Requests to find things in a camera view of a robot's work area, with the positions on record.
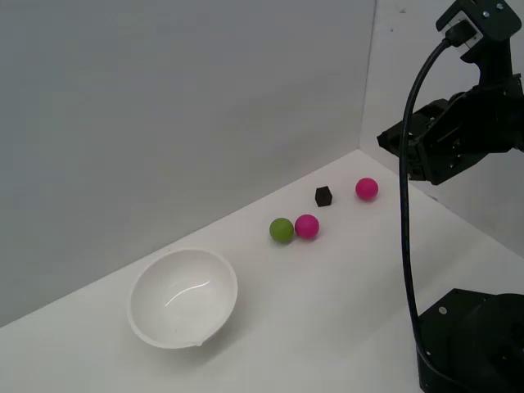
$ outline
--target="green ball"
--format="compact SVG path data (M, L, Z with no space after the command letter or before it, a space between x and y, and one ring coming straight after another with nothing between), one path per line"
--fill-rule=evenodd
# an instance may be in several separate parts
M289 219L275 219L269 226L269 234L276 242L289 243L295 234L295 228Z

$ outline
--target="robotic arm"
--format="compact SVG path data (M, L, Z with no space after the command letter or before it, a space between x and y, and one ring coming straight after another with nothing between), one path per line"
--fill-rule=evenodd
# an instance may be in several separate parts
M456 0L437 21L445 39L415 79L404 120L378 137L399 157L404 282L426 393L524 392L524 295L453 289L418 315L409 245L408 178L437 185L490 153L524 151L524 96L509 39L522 27L503 0ZM481 71L479 84L413 112L424 77L449 46Z
M467 20L477 34L459 48L481 71L479 84L424 106L413 114L408 171L412 180L434 185L475 165L490 153L524 151L524 95L513 74L509 39L522 27L504 1L458 0L436 22L445 34ZM384 131L380 147L399 155L402 123Z

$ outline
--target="white wall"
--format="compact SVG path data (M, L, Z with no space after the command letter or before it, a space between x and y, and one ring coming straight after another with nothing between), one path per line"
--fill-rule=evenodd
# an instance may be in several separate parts
M0 325L355 149L373 12L3 1Z
M396 170L398 160L377 145L377 135L399 122L413 80L431 50L442 40L435 22L451 0L378 0L369 65L361 148ZM524 2L508 4L524 20ZM512 39L515 73L524 73L524 31ZM422 87L417 107L470 89L478 69L444 53ZM433 187L415 183L454 213L524 256L524 154L491 155L477 166Z

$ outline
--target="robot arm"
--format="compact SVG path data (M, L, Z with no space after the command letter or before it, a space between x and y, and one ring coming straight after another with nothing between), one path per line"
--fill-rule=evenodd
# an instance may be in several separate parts
M513 10L494 0L458 0L437 21L445 31L467 20L477 34L459 48L481 71L479 84L413 114L408 171L412 180L443 183L490 153L524 151L524 94L513 74L509 39L522 27ZM380 147L398 156L402 122L384 131Z

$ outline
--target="white bowl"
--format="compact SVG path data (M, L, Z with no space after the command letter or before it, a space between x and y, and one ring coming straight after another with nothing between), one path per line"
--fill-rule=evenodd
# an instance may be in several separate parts
M175 251L138 278L129 297L128 321L152 346L201 346L228 320L237 293L237 276L222 256Z

